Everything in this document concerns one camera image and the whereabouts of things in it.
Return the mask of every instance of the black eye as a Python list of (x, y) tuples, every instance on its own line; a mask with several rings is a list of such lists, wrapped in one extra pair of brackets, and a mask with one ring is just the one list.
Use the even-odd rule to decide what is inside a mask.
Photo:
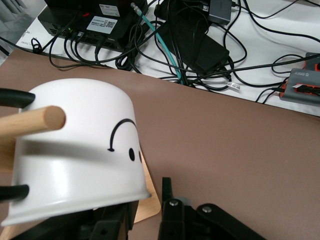
[(129, 157), (132, 161), (135, 160), (135, 152), (132, 148), (129, 149)]

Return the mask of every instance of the black metal bracket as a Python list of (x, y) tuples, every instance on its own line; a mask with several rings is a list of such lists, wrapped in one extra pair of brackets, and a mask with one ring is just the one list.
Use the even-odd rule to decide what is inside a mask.
[(162, 222), (158, 240), (266, 240), (214, 204), (194, 210), (173, 198), (169, 177), (162, 179)]
[(12, 240), (127, 240), (138, 201), (50, 217)]

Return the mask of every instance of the black clamp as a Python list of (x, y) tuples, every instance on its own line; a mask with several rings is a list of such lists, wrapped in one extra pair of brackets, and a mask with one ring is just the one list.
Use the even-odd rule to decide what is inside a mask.
[(171, 179), (162, 179), (162, 222), (158, 240), (266, 240), (214, 204), (194, 210), (173, 197)]

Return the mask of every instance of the drawn eyebrow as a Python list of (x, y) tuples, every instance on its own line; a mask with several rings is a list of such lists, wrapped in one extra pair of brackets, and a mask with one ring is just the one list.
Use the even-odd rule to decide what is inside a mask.
[(135, 122), (134, 121), (132, 121), (131, 119), (129, 119), (129, 118), (125, 118), (125, 119), (122, 119), (121, 121), (119, 121), (116, 125), (115, 125), (115, 127), (113, 128), (113, 130), (112, 130), (112, 133), (111, 133), (111, 137), (110, 137), (110, 148), (108, 149), (110, 152), (114, 152), (115, 150), (113, 149), (113, 143), (114, 143), (114, 137), (115, 137), (115, 134), (116, 134), (116, 131), (117, 131), (117, 129), (122, 125), (122, 124), (124, 124), (124, 123), (132, 123), (134, 126), (135, 126), (135, 128), (137, 129), (137, 126), (136, 126), (136, 124), (135, 124)]

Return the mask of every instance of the brown table surface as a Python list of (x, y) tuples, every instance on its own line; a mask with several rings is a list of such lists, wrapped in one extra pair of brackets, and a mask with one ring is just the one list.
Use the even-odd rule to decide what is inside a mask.
[[(216, 204), (267, 240), (320, 239), (320, 118), (126, 71), (59, 70), (47, 57), (20, 50), (0, 74), (0, 87), (24, 91), (64, 78), (118, 86), (133, 101), (160, 198), (162, 177), (171, 177), (175, 196), (194, 208)], [(0, 116), (16, 111), (1, 107)], [(1, 184), (10, 177), (2, 174)], [(158, 214), (135, 224), (129, 239), (158, 239), (160, 221)]]

